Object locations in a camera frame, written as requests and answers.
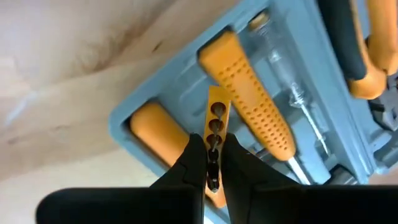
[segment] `wooden surface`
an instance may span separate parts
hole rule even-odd
[[[0,223],[60,188],[152,183],[108,115],[237,1],[0,1]]]

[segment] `orange handle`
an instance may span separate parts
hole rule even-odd
[[[153,153],[170,167],[181,156],[189,141],[189,135],[157,103],[147,103],[130,119],[130,128],[135,136],[145,143]],[[224,188],[213,193],[206,187],[206,195],[218,208],[226,205]]]
[[[370,59],[355,0],[318,1],[326,31],[354,97],[372,100],[386,88],[386,74]]]
[[[388,75],[398,70],[398,27],[396,0],[367,0],[371,35],[369,56]]]
[[[295,144],[284,118],[250,66],[238,37],[231,31],[199,53],[205,70],[232,97],[239,114],[258,140],[280,161],[295,154]]]

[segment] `screwdriver shaft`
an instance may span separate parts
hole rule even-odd
[[[294,174],[297,176],[298,180],[303,185],[310,185],[310,179],[305,174],[304,170],[301,168],[299,162],[297,162],[295,157],[290,158],[287,163],[289,164],[290,168],[293,170]]]
[[[313,132],[317,136],[317,139],[321,142],[323,150],[325,151],[325,153],[328,156],[330,156],[330,150],[328,149],[328,146],[326,145],[325,139],[323,138],[322,133],[319,131],[318,126],[315,124],[315,121],[313,120],[308,108],[305,106],[305,104],[300,105],[300,108],[303,111],[308,122],[310,123],[310,125],[313,129]]]

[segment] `tool case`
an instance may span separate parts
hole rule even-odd
[[[311,96],[308,107],[332,152],[326,160],[320,156],[321,145],[317,144],[304,114],[288,104],[289,94],[281,87],[249,32],[249,21],[264,9],[272,13],[288,44],[295,48],[293,57],[300,65],[300,79]],[[358,1],[358,12],[364,36],[367,36],[369,26],[363,1]],[[373,173],[387,172],[398,161],[394,133],[374,121],[368,101],[350,95],[317,2],[243,0],[135,89],[111,113],[109,130],[112,137],[152,172],[161,176],[169,167],[132,133],[128,125],[131,115],[146,103],[156,102],[186,133],[203,135],[209,86],[217,83],[198,62],[198,51],[225,29],[238,35],[258,79],[290,126],[298,158],[314,183],[327,183],[332,178],[330,171],[341,166],[359,184],[367,184]],[[260,152],[264,148],[234,107],[229,114],[228,132],[234,133],[239,143],[251,152]],[[284,163],[272,157],[263,161],[286,176],[296,178]],[[334,178],[346,174],[338,172],[336,175]],[[219,209],[207,202],[205,215],[215,223],[228,223],[226,207]]]

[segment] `metal bit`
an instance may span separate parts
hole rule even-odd
[[[208,151],[208,167],[207,167],[207,186],[212,192],[217,192],[219,187],[220,187],[220,182],[218,180],[218,172],[220,171],[220,166],[218,165],[218,158],[219,158],[219,153],[217,150],[217,146],[219,143],[219,136],[218,136],[218,131],[221,128],[221,116],[224,113],[224,108],[221,106],[216,106],[214,108],[214,113],[216,116],[218,116],[218,120],[213,120],[210,123],[210,129],[213,131],[213,135],[210,139],[210,149]]]

